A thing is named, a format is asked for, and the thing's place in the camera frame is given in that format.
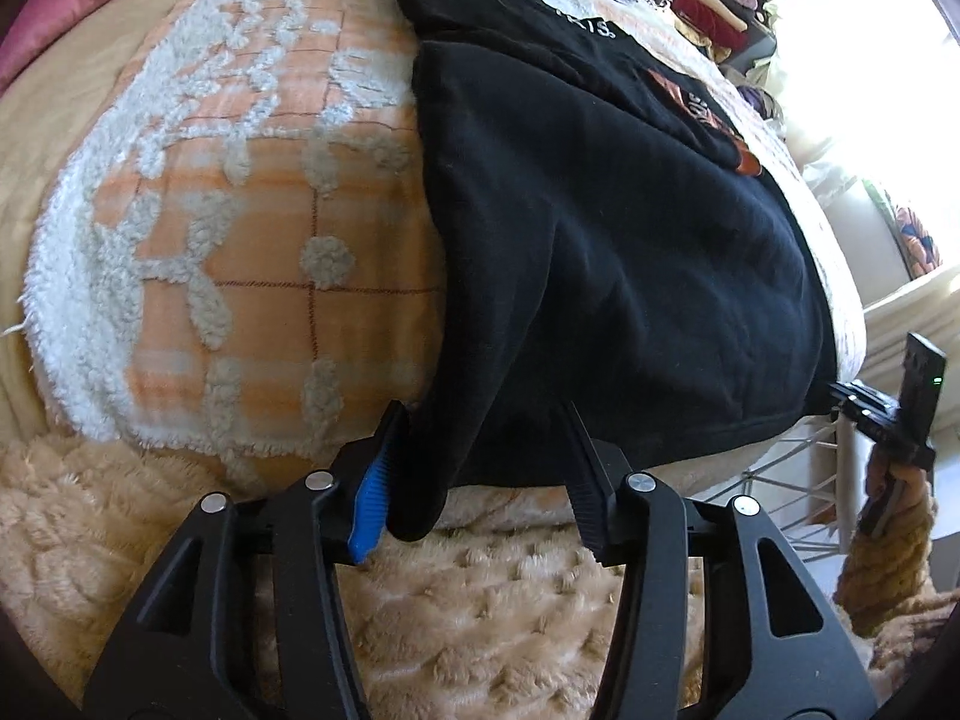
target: black t-shirt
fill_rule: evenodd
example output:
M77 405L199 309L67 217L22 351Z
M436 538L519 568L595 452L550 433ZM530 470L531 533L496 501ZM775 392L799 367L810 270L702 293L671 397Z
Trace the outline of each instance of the black t-shirt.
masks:
M835 349L808 247L704 84L542 0L397 2L419 37L448 291L395 535L425 533L452 485L561 484L560 400L636 469L827 408Z

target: rope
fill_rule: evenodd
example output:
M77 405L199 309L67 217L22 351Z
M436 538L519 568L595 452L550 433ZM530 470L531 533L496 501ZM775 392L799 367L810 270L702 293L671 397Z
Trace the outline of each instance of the rope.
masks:
M854 534L833 596L861 637L872 637L883 623L935 595L928 560L937 505L926 473L891 461L875 447L867 463L868 496L880 494L888 470L907 483L901 502L883 536Z

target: metal pin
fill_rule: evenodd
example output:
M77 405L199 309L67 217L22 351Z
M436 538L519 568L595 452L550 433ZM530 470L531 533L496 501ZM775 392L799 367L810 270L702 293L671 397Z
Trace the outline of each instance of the metal pin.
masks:
M744 517L753 517L754 514L760 513L760 504L757 503L755 498L750 498L749 495L737 495L736 498L733 498L733 507Z
M333 474L329 471L314 471L304 480L308 490L318 493L320 490L329 490L333 487Z
M652 493L656 489L656 479L648 473L632 473L627 477L627 484L638 493Z
M227 496L224 493L210 493L200 501L200 508L207 514L217 514L227 507Z

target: beige fuzzy blanket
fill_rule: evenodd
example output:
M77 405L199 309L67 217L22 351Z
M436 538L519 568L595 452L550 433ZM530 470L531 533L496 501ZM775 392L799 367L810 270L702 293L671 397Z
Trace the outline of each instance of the beige fuzzy blanket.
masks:
M48 437L0 454L0 605L75 702L164 543L218 488L195 461L141 457L121 443ZM491 707L511 718L586 717L610 643L619 570L597 565L570 524L517 528L517 517L534 508L522 496L453 498L445 521L462 527L416 544L384 538L366 565L341 571L373 717L466 720L491 716ZM494 499L491 514L484 502ZM692 568L685 703L699 691L704 626L703 585ZM268 607L269 588L261 590ZM933 616L946 619L946 610L941 604ZM930 621L898 619L866 644L881 697L925 646L909 635L920 628L928 637L935 630ZM258 640L261 679L275 689L275 642L270 632Z

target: black mount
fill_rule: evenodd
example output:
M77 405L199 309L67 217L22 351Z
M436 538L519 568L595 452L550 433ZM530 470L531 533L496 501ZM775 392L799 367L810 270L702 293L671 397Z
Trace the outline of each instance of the black mount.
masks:
M840 413L859 432L901 463L930 473L937 457L930 442L930 428L946 371L947 355L923 336L908 333L899 397L858 380L833 384L830 392L838 401Z
M593 720L867 720L864 670L826 599L782 533L746 496L685 500L633 473L563 410L571 500L584 544L627 566ZM365 440L352 463L382 456ZM237 505L208 495L131 600L83 703L89 720L367 720L335 565L348 562L348 485L311 474L276 497ZM274 555L282 706L258 694L253 555ZM688 556L706 567L702 700L678 710ZM896 718L917 713L912 703Z

